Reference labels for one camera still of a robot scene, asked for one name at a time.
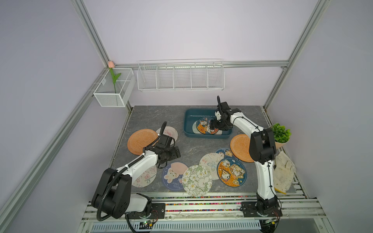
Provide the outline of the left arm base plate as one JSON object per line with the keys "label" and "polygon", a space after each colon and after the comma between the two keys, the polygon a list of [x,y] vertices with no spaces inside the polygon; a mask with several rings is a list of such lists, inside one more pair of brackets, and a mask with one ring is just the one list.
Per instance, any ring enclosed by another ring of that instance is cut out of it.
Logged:
{"label": "left arm base plate", "polygon": [[127,213],[129,219],[164,219],[166,212],[165,203],[152,203],[145,207],[142,212]]}

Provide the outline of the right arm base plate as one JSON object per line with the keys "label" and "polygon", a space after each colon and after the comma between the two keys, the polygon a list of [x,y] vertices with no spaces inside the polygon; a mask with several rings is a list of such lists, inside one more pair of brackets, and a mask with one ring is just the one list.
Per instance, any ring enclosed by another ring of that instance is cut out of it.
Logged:
{"label": "right arm base plate", "polygon": [[259,202],[242,202],[240,211],[244,217],[282,217],[279,204],[267,206]]}

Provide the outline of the white sheep coaster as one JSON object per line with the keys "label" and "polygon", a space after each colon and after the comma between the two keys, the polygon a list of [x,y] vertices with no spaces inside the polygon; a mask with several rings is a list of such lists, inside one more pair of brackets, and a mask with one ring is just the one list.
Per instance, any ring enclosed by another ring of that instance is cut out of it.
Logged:
{"label": "white sheep coaster", "polygon": [[192,131],[194,134],[201,134],[199,132],[199,130],[197,129],[197,125],[196,125],[197,121],[195,121],[193,124],[192,124]]}

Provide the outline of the white flowers bunny coaster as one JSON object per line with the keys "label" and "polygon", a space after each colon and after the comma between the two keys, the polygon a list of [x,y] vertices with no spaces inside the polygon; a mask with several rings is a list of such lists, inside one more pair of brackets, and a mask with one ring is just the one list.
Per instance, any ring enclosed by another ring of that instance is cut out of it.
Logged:
{"label": "white flowers bunny coaster", "polygon": [[192,197],[202,197],[212,187],[212,175],[210,171],[200,165],[194,165],[184,172],[182,185],[184,190]]}

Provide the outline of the teal plastic storage box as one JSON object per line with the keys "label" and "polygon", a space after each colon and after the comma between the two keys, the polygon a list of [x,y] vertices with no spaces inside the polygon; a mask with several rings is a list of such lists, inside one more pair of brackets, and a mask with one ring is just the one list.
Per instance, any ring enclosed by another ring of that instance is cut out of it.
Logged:
{"label": "teal plastic storage box", "polygon": [[184,116],[184,134],[190,138],[227,139],[232,129],[221,131],[211,128],[215,110],[208,108],[190,108]]}

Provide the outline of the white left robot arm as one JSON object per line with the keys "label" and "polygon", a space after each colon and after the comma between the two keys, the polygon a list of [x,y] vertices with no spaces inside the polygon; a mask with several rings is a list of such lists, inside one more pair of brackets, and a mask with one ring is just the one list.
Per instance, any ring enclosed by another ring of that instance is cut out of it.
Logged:
{"label": "white left robot arm", "polygon": [[91,205],[97,209],[96,218],[104,221],[109,217],[120,218],[137,212],[149,216],[153,210],[149,197],[132,193],[133,182],[153,166],[166,165],[181,157],[175,139],[167,135],[143,148],[142,154],[118,169],[106,169],[93,195]]}

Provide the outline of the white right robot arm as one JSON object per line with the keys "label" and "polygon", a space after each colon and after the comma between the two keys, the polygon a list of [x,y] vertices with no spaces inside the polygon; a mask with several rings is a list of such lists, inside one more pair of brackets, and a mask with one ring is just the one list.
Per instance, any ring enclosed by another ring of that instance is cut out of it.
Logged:
{"label": "white right robot arm", "polygon": [[274,160],[277,152],[271,128],[263,128],[249,120],[239,109],[231,109],[217,97],[218,105],[210,126],[227,131],[234,126],[250,137],[249,154],[253,159],[258,179],[256,212],[260,216],[282,216],[282,204],[274,188]]}

